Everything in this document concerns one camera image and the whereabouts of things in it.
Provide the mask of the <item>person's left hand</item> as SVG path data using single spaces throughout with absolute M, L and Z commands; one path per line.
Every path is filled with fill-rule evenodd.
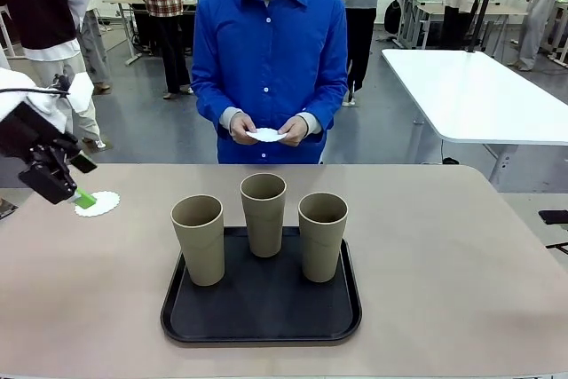
M 302 116 L 292 116 L 278 130 L 278 133 L 283 135 L 280 143 L 286 146 L 298 146 L 307 135 L 308 130 L 307 122 Z

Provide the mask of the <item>person's right hand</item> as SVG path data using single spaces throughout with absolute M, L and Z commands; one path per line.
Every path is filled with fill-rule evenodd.
M 256 133 L 256 126 L 248 114 L 237 112 L 230 121 L 230 133 L 233 140 L 240 145 L 250 146 L 258 142 L 249 133 Z

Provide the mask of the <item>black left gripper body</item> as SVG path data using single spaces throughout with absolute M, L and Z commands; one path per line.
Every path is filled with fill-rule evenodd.
M 76 156 L 78 139 L 42 117 L 30 105 L 20 102 L 1 120 L 1 154 L 41 156 L 51 152 Z

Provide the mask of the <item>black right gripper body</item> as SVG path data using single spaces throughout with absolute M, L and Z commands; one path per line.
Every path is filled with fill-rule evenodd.
M 545 209 L 539 211 L 541 220 L 546 225 L 567 225 L 568 210 L 567 209 Z

